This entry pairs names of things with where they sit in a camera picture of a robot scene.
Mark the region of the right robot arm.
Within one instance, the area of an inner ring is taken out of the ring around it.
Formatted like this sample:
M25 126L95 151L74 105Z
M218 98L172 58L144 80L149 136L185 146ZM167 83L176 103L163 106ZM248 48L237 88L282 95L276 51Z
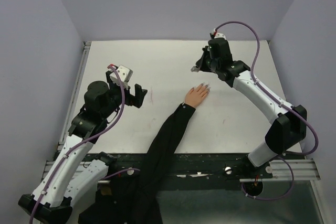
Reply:
M250 152L248 161L241 165L241 171L246 177L255 177L262 165L306 137L307 110L301 105L293 106L263 87L262 82L252 76L249 66L241 60L233 60L229 42L225 38L210 39L202 51L192 71L216 74L219 80L248 98L271 125L265 141Z

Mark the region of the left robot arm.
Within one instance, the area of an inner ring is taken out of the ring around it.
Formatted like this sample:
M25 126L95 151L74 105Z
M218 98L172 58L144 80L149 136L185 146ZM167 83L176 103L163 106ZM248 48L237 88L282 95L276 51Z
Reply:
M100 153L77 175L82 160L98 138L120 120L125 106L140 108L146 89L128 85L133 71L123 65L109 65L106 81L94 81L84 94L84 105L73 118L65 143L47 175L31 194L22 195L19 206L29 222L66 223L79 199L101 179L116 175L115 159Z

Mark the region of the mannequin hand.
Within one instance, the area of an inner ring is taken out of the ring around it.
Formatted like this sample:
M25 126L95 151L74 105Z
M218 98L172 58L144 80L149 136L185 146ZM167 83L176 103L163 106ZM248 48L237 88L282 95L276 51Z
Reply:
M186 94L183 103L193 108L197 108L206 99L209 92L209 84L201 83L197 87L190 89L190 91Z

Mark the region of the black sleeve forearm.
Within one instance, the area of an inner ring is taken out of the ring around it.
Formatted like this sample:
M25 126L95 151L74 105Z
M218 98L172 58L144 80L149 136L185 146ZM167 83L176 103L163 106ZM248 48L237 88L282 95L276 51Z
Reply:
M134 176L111 178L110 195L96 192L94 204L83 211L79 223L162 223L156 195L195 108L182 103L166 119Z

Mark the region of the glitter nail polish bottle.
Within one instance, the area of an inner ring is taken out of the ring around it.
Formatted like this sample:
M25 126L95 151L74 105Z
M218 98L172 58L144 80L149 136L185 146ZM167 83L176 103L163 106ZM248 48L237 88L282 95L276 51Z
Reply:
M198 66L193 66L191 68L191 72L199 72L200 71L200 68Z

